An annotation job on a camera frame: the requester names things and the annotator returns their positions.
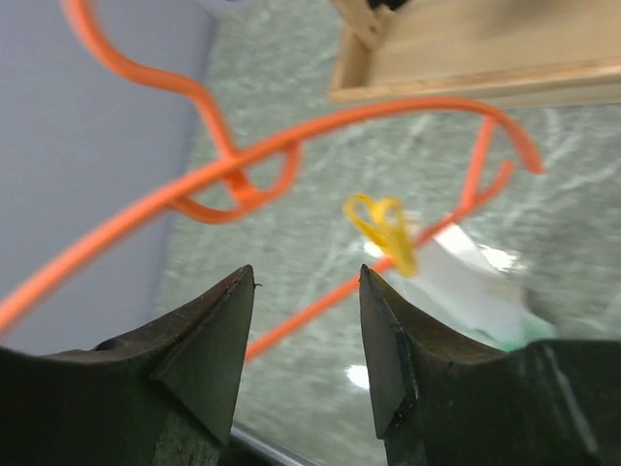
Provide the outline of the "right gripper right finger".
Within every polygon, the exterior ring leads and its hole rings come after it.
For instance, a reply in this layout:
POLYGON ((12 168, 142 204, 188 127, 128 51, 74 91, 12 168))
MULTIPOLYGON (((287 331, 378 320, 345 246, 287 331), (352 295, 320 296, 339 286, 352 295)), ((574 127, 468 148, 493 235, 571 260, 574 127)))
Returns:
POLYGON ((503 352, 359 279, 376 435, 391 465, 616 465, 620 345, 548 339, 503 352))

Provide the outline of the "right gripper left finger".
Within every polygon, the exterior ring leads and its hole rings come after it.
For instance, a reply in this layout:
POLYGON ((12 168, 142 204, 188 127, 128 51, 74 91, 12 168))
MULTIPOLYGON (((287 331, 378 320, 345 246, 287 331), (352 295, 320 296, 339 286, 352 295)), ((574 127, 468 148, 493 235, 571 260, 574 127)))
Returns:
POLYGON ((254 289, 244 266, 94 349, 2 349, 2 463, 216 464, 230 438, 254 289))

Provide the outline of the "white underwear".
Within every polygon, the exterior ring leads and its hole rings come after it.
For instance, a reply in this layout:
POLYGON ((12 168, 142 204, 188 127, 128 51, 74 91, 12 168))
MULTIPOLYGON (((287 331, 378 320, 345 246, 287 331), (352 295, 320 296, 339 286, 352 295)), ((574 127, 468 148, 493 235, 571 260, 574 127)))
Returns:
POLYGON ((383 279, 414 307, 442 324, 498 350, 527 343, 525 308, 515 287, 470 237, 449 224, 417 251, 419 269, 410 278, 396 270, 383 279))

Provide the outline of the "yellow clothespin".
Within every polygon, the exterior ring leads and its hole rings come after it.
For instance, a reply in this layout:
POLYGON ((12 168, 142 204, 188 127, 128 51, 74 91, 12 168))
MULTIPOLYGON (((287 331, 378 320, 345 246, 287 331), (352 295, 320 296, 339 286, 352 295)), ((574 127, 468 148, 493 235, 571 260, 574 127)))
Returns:
POLYGON ((388 258, 398 272, 411 278, 418 273, 403 204, 394 197, 378 200, 366 194, 353 194, 343 203, 348 220, 388 258))

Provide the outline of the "orange clothes hanger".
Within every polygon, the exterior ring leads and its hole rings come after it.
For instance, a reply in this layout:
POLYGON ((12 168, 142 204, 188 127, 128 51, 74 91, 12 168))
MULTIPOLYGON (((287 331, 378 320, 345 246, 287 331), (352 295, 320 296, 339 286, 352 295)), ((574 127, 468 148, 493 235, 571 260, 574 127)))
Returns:
POLYGON ((405 98, 337 111, 290 126, 249 147, 240 148, 223 113, 205 87, 188 77, 147 67, 127 58, 109 41, 91 2, 65 1, 62 8, 82 44, 111 71, 130 82, 180 94, 190 100, 211 133, 218 159, 159 187, 111 217, 17 286, 1 302, 3 334, 9 333, 31 308, 87 263, 167 210, 206 224, 224 224, 275 201, 298 178, 304 142, 353 123, 431 110, 462 111, 482 117, 457 207, 412 239, 414 251, 449 224, 461 221, 487 204, 507 186, 514 171, 510 160, 502 163, 488 187, 478 187, 496 127, 504 128, 527 170, 533 174, 544 171, 535 144, 515 120, 497 108, 458 97, 405 98))

